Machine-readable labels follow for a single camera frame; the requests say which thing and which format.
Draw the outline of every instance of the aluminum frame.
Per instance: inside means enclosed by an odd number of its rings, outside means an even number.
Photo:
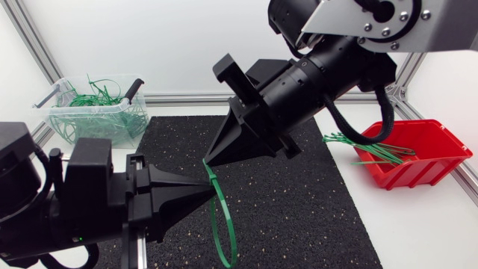
[[[32,57],[42,70],[46,79],[53,84],[59,78],[63,77],[60,68],[55,63],[54,58],[49,52],[46,44],[43,42],[40,32],[36,29],[33,20],[28,14],[22,0],[0,0],[5,11],[10,17],[19,35],[30,51]],[[478,46],[478,36],[474,40],[474,45]],[[395,111],[404,120],[423,119],[423,116],[409,104],[407,99],[408,85],[417,72],[420,64],[425,58],[426,53],[410,53],[405,63],[400,69],[397,81],[387,88],[388,95],[394,104]],[[194,95],[147,95],[145,96],[146,105],[155,106],[184,106],[184,105],[227,105],[227,100],[232,97],[232,93],[210,93]],[[349,92],[344,94],[337,101],[338,104],[369,104],[376,103],[376,97],[373,93]],[[53,135],[53,131],[45,124],[41,123],[32,132],[35,141],[43,146]],[[478,173],[464,162],[456,168],[451,175],[463,187],[468,196],[478,206]]]

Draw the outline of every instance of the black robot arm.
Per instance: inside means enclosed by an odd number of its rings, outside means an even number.
[[[245,74],[230,55],[213,68],[220,82],[236,93],[230,110],[205,160],[210,166],[258,156],[288,158],[300,153],[289,132],[327,107],[338,128],[360,144],[378,143],[391,133],[394,110],[385,86],[395,81],[397,65],[385,53],[363,49],[356,37],[302,33],[301,29],[320,0],[272,0],[269,24],[282,34],[298,61],[259,60]],[[300,49],[312,50],[303,55]],[[382,109],[383,129],[364,137],[342,117],[334,100],[358,86],[374,91]]]
[[[126,172],[114,173],[111,142],[94,138],[78,140],[64,181],[62,154],[53,149],[46,188],[54,182],[58,190],[37,194],[40,179],[28,157],[35,145],[25,124],[0,123],[0,146],[0,258],[12,266],[40,260],[62,268],[48,253],[87,246],[82,268],[92,268],[96,243],[122,238],[122,267],[138,268],[138,238],[161,243],[169,228],[216,194],[207,180],[144,167],[141,154],[128,155]]]

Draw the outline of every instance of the black cable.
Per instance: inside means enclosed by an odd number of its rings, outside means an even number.
[[[300,53],[297,49],[294,48],[294,46],[292,46],[288,41],[287,39],[285,39],[285,42],[287,43],[287,46],[289,47],[289,50],[291,51],[292,55],[296,58],[299,58],[301,59],[302,57],[304,57],[305,55]]]
[[[43,189],[41,192],[35,197],[35,200],[30,204],[29,208],[34,208],[35,206],[41,204],[46,197],[48,196],[50,189],[52,188],[53,181],[52,177],[50,174],[50,169],[49,169],[49,159],[42,150],[42,148],[38,145],[35,144],[35,155],[38,157],[40,162],[43,165],[43,168],[45,168],[45,184],[43,185]]]
[[[84,245],[84,247],[87,249],[88,252],[88,260],[84,265],[76,269],[93,269],[96,263],[98,263],[99,259],[98,244],[88,244]],[[44,254],[38,256],[38,258],[40,259],[40,262],[48,269],[72,269],[62,265],[51,254]]]
[[[335,107],[333,100],[331,100],[326,93],[323,94],[324,105],[329,109],[330,114],[337,124],[337,127],[346,137],[355,143],[361,145],[380,143],[390,135],[392,129],[394,128],[394,107],[388,100],[387,94],[385,93],[385,88],[383,86],[377,87],[375,89],[375,94],[376,99],[380,104],[380,110],[382,111],[382,129],[375,137],[365,137],[354,130]]]
[[[46,154],[44,153],[42,148],[40,146],[36,145],[36,144],[35,144],[34,152],[35,152],[35,155],[40,160],[40,162],[42,163],[43,168],[45,169],[45,184],[43,185],[43,189],[41,190],[41,192],[39,194],[37,194],[35,196],[35,198],[33,199],[33,201],[30,204],[24,206],[23,208],[21,208],[17,212],[8,215],[7,217],[3,217],[2,219],[0,219],[0,223],[4,222],[6,220],[9,220],[12,217],[17,216],[18,214],[20,214],[24,211],[30,210],[32,208],[37,207],[38,205],[41,205],[41,203],[48,196],[48,194],[50,192],[50,189],[52,188],[53,181],[52,181],[52,178],[50,176],[49,159],[48,159],[48,157],[46,157]]]

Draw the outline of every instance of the black cylinder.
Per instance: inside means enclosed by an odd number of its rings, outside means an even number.
[[[289,132],[321,110],[323,92],[336,99],[357,85],[374,55],[354,38],[324,37],[320,46],[261,91],[282,124],[280,131]]]

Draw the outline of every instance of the black handle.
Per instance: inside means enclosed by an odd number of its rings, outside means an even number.
[[[144,84],[144,81],[142,81],[139,78],[136,78],[136,80],[133,82],[133,85],[129,88],[129,90],[125,94],[125,98],[129,99],[129,104],[131,104],[131,101],[136,94],[136,92],[140,89],[141,85]]]

